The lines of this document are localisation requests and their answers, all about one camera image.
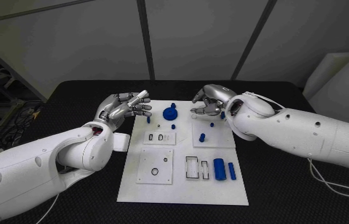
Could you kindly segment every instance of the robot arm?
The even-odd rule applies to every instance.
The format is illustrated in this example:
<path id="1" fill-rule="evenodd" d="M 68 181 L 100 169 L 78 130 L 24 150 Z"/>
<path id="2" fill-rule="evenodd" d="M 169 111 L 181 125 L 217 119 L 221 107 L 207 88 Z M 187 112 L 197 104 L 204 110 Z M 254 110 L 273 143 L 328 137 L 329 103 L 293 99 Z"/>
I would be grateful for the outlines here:
<path id="1" fill-rule="evenodd" d="M 233 96 L 221 109 L 233 131 L 247 141 L 260 137 L 270 146 L 301 157 L 349 167 L 349 123 L 296 109 L 277 112 L 250 92 Z"/>
<path id="2" fill-rule="evenodd" d="M 100 171 L 114 151 L 127 151 L 130 136 L 113 131 L 125 118 L 151 116 L 148 91 L 112 95 L 96 120 L 83 127 L 0 153 L 0 220 L 24 213 Z M 57 161 L 76 170 L 63 174 Z"/>

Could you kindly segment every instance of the robotic hand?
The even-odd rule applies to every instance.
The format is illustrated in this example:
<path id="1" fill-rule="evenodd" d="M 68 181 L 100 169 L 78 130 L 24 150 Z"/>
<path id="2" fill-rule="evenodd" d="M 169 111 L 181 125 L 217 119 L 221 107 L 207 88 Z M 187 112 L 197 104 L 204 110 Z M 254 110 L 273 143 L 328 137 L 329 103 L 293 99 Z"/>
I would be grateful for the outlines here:
<path id="1" fill-rule="evenodd" d="M 237 95 L 214 84 L 200 91 L 194 103 L 200 99 L 207 106 L 191 112 L 215 116 L 226 109 L 230 127 L 244 140 L 260 137 L 301 157 L 349 167 L 349 123 L 282 105 L 283 109 L 275 110 L 264 101 L 276 103 L 269 98 L 250 92 Z"/>
<path id="2" fill-rule="evenodd" d="M 100 171 L 113 150 L 126 152 L 130 135 L 113 133 L 129 116 L 152 116 L 148 91 L 113 94 L 83 127 L 0 153 L 0 221 L 24 213 Z M 76 168 L 60 173 L 57 161 Z"/>

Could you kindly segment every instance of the black mesh surface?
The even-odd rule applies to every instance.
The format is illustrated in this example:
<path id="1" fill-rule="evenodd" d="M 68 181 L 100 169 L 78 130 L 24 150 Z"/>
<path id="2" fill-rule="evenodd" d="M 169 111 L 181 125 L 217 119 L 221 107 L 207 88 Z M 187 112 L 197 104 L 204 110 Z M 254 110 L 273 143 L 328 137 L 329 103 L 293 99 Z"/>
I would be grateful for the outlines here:
<path id="1" fill-rule="evenodd" d="M 58 86 L 22 142 L 83 126 L 113 93 L 148 89 L 152 99 L 192 100 L 211 83 L 239 94 L 262 94 L 285 107 L 313 111 L 301 90 L 288 82 L 68 81 Z M 119 132 L 132 134 L 133 124 L 135 118 L 129 118 Z M 349 223 L 349 198 L 312 178 L 308 160 L 262 140 L 247 142 L 236 136 L 236 143 L 250 206 L 117 202 L 127 153 L 114 152 L 106 168 L 61 193 L 42 223 Z M 329 181 L 349 184 L 349 169 L 315 164 Z M 37 223 L 52 201 L 2 223 Z"/>

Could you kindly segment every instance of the blue cylinder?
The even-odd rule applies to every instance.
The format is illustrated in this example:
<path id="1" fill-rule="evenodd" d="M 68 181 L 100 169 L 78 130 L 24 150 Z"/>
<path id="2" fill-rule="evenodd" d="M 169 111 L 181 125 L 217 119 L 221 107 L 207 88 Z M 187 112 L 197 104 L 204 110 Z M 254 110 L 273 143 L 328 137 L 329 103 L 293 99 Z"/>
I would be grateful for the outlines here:
<path id="1" fill-rule="evenodd" d="M 204 142 L 205 141 L 205 134 L 202 133 L 200 141 Z"/>
<path id="2" fill-rule="evenodd" d="M 224 159 L 221 159 L 221 158 L 214 159 L 214 167 L 215 167 L 217 180 L 227 180 Z"/>
<path id="3" fill-rule="evenodd" d="M 231 172 L 231 179 L 237 180 L 237 175 L 236 175 L 236 170 L 234 170 L 234 164 L 230 162 L 228 163 L 230 166 L 230 172 Z"/>
<path id="4" fill-rule="evenodd" d="M 178 113 L 178 110 L 175 109 L 175 108 L 166 108 L 165 110 L 164 110 L 164 113 L 162 113 L 162 115 L 164 115 L 164 118 L 168 120 L 168 121 L 174 121 L 176 118 L 178 118 L 178 116 L 179 116 L 179 113 Z"/>

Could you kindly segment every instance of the white acrylic plate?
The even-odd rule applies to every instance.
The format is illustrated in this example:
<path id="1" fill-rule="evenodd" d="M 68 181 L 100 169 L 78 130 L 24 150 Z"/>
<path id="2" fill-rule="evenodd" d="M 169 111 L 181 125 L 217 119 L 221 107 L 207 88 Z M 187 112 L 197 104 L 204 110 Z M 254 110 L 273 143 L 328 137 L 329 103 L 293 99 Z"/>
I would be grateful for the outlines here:
<path id="1" fill-rule="evenodd" d="M 176 103 L 179 117 L 168 121 L 164 116 L 164 110 Z M 192 113 L 191 109 L 202 105 L 202 102 L 194 104 L 191 101 L 162 101 L 153 100 L 149 105 L 152 109 L 151 124 L 143 116 L 136 117 L 133 135 L 127 153 L 123 180 L 119 192 L 120 202 L 149 202 L 149 203 L 184 203 L 184 204 L 214 204 L 214 205 L 249 205 L 241 169 L 236 148 L 197 148 L 194 147 L 192 137 Z M 197 119 L 205 121 L 208 116 L 198 116 Z M 220 121 L 221 118 L 210 117 L 208 121 Z M 174 169 L 172 185 L 155 185 L 136 183 L 140 154 L 145 146 L 148 148 L 169 148 L 166 145 L 145 145 L 145 132 L 164 131 L 176 132 L 176 145 L 174 149 Z M 187 156 L 197 156 L 200 165 L 208 161 L 210 180 L 202 179 L 202 173 L 197 181 L 187 180 Z M 215 180 L 214 159 L 223 158 L 226 161 L 227 180 Z M 234 163 L 237 180 L 230 178 L 228 163 Z"/>
<path id="2" fill-rule="evenodd" d="M 142 149 L 139 173 L 136 180 L 139 184 L 172 184 L 172 156 L 174 149 Z"/>
<path id="3" fill-rule="evenodd" d="M 176 132 L 152 132 L 152 131 L 148 131 L 145 133 L 143 144 L 149 144 L 149 145 L 176 145 Z"/>
<path id="4" fill-rule="evenodd" d="M 233 132 L 223 120 L 204 121 L 197 118 L 192 124 L 194 147 L 236 148 Z M 207 135 L 204 142 L 200 141 L 202 133 Z"/>

